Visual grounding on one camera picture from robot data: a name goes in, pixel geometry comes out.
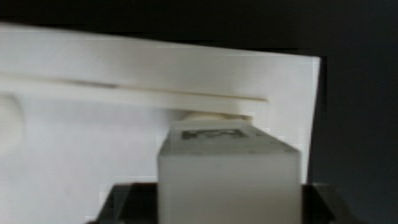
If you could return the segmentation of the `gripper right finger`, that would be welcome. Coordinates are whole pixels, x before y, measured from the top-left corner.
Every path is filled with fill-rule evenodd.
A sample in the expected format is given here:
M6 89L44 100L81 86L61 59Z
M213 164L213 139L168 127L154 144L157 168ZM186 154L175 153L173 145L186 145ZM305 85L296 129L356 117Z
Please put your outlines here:
M337 191L324 184L301 186L301 224L358 224Z

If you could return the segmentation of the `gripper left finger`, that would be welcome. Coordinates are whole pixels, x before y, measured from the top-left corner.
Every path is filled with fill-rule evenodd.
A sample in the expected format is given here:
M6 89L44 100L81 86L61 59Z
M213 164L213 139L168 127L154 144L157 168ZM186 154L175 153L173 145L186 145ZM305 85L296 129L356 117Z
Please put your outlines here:
M97 217L86 224L157 224L156 199L154 183L117 184Z

